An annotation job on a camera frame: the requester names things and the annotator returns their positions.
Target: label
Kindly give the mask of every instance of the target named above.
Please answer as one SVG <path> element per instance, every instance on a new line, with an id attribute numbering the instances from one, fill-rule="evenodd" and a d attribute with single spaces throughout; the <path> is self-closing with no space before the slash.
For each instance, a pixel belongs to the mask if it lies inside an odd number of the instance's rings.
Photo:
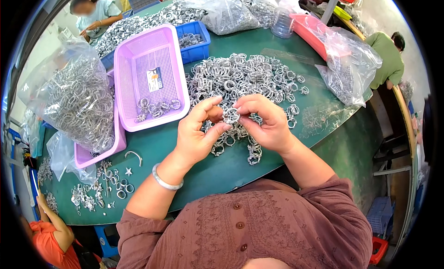
<path id="1" fill-rule="evenodd" d="M 150 92 L 162 89 L 162 77 L 160 75 L 160 68 L 156 67 L 153 70 L 147 71 L 148 89 Z"/>

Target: light blue shirt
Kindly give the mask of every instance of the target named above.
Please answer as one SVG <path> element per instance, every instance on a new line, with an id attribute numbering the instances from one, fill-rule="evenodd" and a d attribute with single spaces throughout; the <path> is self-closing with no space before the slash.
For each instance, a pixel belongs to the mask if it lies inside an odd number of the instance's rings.
<path id="1" fill-rule="evenodd" d="M 118 16 L 121 12 L 122 11 L 120 11 L 119 8 L 115 5 L 114 0 L 97 0 L 96 10 L 94 11 L 94 13 L 92 13 L 92 15 L 90 15 L 89 17 L 79 17 L 75 25 L 80 32 L 97 20 L 107 19 L 112 16 Z M 90 42 L 103 35 L 108 27 L 109 25 L 102 25 L 94 30 L 87 30 L 86 34 L 91 38 Z"/>

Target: button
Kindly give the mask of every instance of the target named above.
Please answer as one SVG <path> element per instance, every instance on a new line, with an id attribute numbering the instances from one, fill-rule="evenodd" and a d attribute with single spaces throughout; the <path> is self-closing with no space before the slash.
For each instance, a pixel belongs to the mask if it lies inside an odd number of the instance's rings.
<path id="1" fill-rule="evenodd" d="M 236 228 L 243 229 L 244 227 L 245 227 L 245 223 L 244 222 L 237 222 L 236 223 Z"/>

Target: star-shaped charm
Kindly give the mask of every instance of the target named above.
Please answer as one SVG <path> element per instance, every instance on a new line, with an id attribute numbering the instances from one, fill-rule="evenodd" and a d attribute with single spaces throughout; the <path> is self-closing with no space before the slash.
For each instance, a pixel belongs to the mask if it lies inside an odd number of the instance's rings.
<path id="1" fill-rule="evenodd" d="M 130 174 L 132 174 L 132 172 L 131 172 L 131 168 L 126 168 L 126 173 L 125 174 L 127 174 L 128 176 L 130 176 Z"/>

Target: bracelet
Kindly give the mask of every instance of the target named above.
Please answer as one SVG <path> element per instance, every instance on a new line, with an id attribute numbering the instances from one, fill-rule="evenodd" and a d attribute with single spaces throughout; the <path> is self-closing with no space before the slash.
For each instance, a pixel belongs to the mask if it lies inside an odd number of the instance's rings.
<path id="1" fill-rule="evenodd" d="M 157 174 L 157 166 L 159 166 L 160 163 L 157 163 L 156 165 L 154 165 L 153 167 L 153 176 L 156 179 L 156 181 L 164 188 L 167 188 L 169 190 L 178 190 L 182 187 L 183 185 L 183 179 L 182 182 L 179 185 L 171 185 L 168 184 L 166 182 L 164 182 L 162 179 L 160 179 L 159 175 Z"/>

